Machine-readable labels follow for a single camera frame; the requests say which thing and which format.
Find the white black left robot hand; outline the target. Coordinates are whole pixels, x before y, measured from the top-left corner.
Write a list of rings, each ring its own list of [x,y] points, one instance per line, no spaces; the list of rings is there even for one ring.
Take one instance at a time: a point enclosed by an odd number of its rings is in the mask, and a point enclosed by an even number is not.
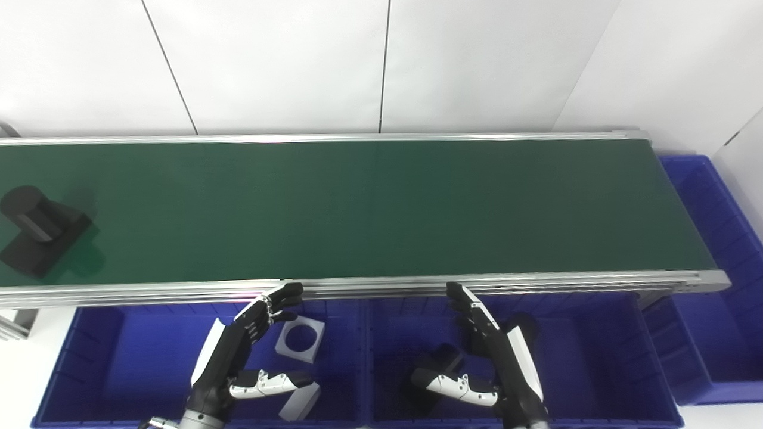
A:
[[[213,323],[191,375],[184,420],[224,425],[238,400],[278,396],[313,383],[304,372],[271,375],[245,369],[253,346],[272,324],[296,320],[297,315],[288,309],[302,303],[302,294],[300,282],[279,285],[257,296],[231,323]]]

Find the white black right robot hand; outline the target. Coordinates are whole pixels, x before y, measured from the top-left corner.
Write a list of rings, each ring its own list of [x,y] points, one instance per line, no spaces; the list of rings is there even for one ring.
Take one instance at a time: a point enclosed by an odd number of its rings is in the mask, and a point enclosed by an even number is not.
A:
[[[460,314],[491,360],[495,377],[491,382],[458,375],[460,354],[446,345],[441,358],[425,358],[415,366],[409,383],[421,397],[450,397],[459,402],[490,408],[501,418],[504,428],[549,428],[550,416],[531,352],[536,323],[528,314],[510,318],[499,325],[482,300],[465,285],[448,282],[446,294],[451,307]]]

